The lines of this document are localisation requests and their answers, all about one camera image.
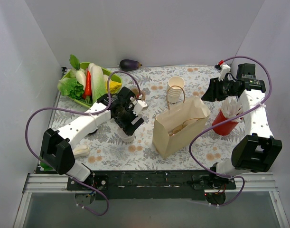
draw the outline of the green bowl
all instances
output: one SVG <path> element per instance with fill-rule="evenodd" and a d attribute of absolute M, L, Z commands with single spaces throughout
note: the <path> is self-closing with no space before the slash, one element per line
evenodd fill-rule
<path fill-rule="evenodd" d="M 88 68 L 89 64 L 90 64 L 90 62 L 82 62 L 82 63 L 80 63 L 80 68 L 86 70 L 86 69 Z M 105 69 L 105 68 L 102 68 L 102 70 L 103 70 L 103 74 L 104 74 L 104 75 L 108 75 L 108 76 L 109 76 L 109 75 L 112 73 L 110 70 L 107 70 L 107 69 Z M 71 70 L 69 70 L 69 71 L 66 73 L 66 75 L 63 76 L 63 78 L 65 78 L 65 77 L 69 77 L 70 71 L 71 71 Z M 114 81 L 114 82 L 122 83 L 122 79 L 121 79 L 119 76 L 117 76 L 117 75 L 112 75 L 111 80 Z M 86 107 L 86 108 L 91 108 L 91 106 L 92 106 L 92 104 L 88 104 L 88 103 L 86 103 L 86 102 L 84 101 L 84 99 L 82 99 L 82 98 L 81 98 L 80 100 L 76 100 L 76 99 L 72 99 L 72 100 L 74 100 L 76 103 L 78 103 L 78 104 L 80 104 L 80 105 L 82 105 L 82 106 L 84 106 L 84 107 Z"/>

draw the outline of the red container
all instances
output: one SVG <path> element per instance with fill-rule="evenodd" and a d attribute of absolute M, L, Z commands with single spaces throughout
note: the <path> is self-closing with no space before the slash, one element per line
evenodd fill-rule
<path fill-rule="evenodd" d="M 222 111 L 220 110 L 219 114 L 216 116 L 215 120 L 212 123 L 212 126 L 227 120 L 227 118 L 223 115 Z M 214 132 L 219 135 L 228 135 L 230 132 L 237 126 L 239 122 L 236 121 L 229 121 L 221 126 L 214 128 Z"/>

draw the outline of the floral tablecloth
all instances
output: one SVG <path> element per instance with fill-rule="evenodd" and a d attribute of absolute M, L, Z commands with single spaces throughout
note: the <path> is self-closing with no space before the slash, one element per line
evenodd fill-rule
<path fill-rule="evenodd" d="M 123 86 L 134 87 L 130 77 L 119 74 Z M 136 130 L 135 140 L 124 143 L 116 133 L 117 124 L 110 120 L 98 127 L 95 134 L 88 135 L 80 141 L 80 145 L 87 144 L 91 151 L 88 157 L 80 158 L 92 170 L 189 170 L 200 169 L 191 158 L 187 148 L 184 148 L 166 159 L 158 154 L 152 144 L 153 125 L 156 115 L 167 108 L 167 81 L 172 76 L 180 76 L 185 80 L 186 96 L 202 96 L 208 88 L 209 80 L 218 77 L 219 73 L 213 66 L 167 66 L 143 67 L 133 71 L 141 90 L 146 92 L 146 102 L 149 107 L 141 113 L 145 122 Z M 211 126 L 219 112 L 220 102 L 205 102 L 211 111 L 205 128 Z M 58 107 L 86 111 L 86 108 L 75 103 L 68 97 L 61 96 Z M 57 111 L 52 128 L 57 129 L 70 123 L 78 115 Z M 219 136 L 209 131 L 199 138 L 193 145 L 193 154 L 206 167 L 215 162 L 223 161 L 231 156 L 233 148 L 244 136 L 244 123 L 239 123 L 228 136 Z"/>

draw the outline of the beige paper bag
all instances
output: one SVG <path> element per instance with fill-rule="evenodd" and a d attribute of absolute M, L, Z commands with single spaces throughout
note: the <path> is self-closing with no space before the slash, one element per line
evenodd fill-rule
<path fill-rule="evenodd" d="M 209 115 L 208 107 L 198 96 L 184 98 L 184 102 L 171 108 L 168 105 L 168 110 L 155 117 L 153 145 L 163 158 L 167 158 L 189 145 L 201 133 Z M 187 126 L 170 136 L 184 122 L 188 123 Z"/>

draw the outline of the bowl of vegetables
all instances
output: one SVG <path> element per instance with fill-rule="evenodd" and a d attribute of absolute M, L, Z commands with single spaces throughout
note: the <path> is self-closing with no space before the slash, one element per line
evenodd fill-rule
<path fill-rule="evenodd" d="M 79 63 L 79 60 L 71 55 L 72 69 L 59 80 L 57 88 L 61 95 L 68 96 L 80 105 L 90 108 L 97 98 L 107 93 L 107 79 L 111 71 L 99 67 L 90 62 Z M 122 79 L 112 75 L 110 92 L 118 93 L 122 87 Z"/>

